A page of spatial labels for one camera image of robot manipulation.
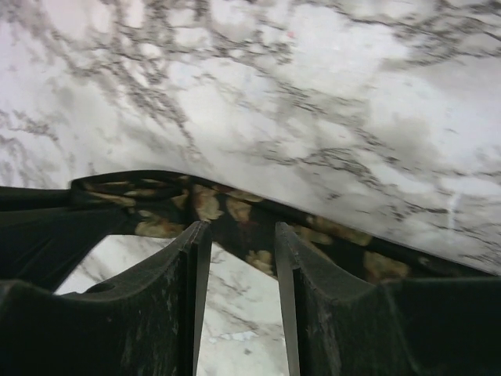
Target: marble surface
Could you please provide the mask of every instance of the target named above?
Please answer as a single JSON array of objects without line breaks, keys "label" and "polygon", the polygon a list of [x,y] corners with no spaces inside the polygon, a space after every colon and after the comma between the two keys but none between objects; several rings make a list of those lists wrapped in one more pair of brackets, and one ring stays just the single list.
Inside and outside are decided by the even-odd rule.
[{"label": "marble surface", "polygon": [[[499,0],[0,0],[0,83],[2,185],[170,169],[501,274]],[[135,242],[67,286],[139,261]],[[209,302],[249,294],[214,270]],[[201,361],[283,360],[279,315],[235,299]]]}]

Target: black object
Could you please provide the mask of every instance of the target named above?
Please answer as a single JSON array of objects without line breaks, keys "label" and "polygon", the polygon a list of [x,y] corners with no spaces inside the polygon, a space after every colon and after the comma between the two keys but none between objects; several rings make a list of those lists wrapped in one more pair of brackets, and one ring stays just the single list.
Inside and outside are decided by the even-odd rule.
[{"label": "black object", "polygon": [[211,253],[208,224],[84,294],[0,283],[0,374],[194,376]]},{"label": "black object", "polygon": [[501,281],[408,279],[372,285],[276,227],[291,376],[501,375]]}]

